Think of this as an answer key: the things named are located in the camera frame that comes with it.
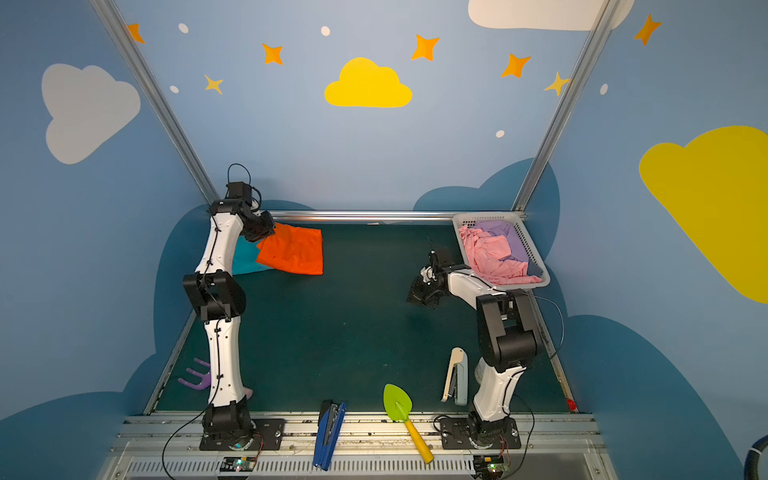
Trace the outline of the orange t shirt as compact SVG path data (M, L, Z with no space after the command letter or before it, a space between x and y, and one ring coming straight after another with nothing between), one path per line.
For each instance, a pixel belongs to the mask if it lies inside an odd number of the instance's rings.
M274 234L258 244L257 262L299 275L324 273L323 236L320 229L277 223Z

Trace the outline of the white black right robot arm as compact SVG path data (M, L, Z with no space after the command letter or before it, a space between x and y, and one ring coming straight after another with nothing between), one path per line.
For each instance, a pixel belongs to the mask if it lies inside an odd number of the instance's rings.
M512 429L509 407L515 388L540 350L536 322L519 305L519 294L495 288L466 269L422 268L408 300L436 306L449 295L475 308L482 359L479 390L467 420L468 437L474 446L489 448Z

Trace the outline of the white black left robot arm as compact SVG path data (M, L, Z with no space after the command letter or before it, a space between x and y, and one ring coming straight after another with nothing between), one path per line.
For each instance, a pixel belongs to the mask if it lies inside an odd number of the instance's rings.
M232 274L238 239L258 242L274 233L267 212L258 213L241 199L210 205L210 231L205 250L183 288L202 322L209 347L211 386L202 413L203 450L247 450L255 426L240 369L239 329L246 310L244 290Z

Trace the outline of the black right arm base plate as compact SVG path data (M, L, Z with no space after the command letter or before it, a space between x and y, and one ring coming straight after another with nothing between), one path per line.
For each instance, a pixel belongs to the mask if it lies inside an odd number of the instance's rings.
M522 448L520 433L513 418L488 422L478 417L441 417L438 433L444 450L488 450Z

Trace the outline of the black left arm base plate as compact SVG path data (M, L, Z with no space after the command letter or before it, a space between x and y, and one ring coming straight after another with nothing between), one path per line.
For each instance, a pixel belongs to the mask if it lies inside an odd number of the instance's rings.
M222 452L257 452L276 451L281 448L286 421L282 418L255 418L251 420L250 439L242 438L237 442L225 442L204 435L199 444L200 451Z

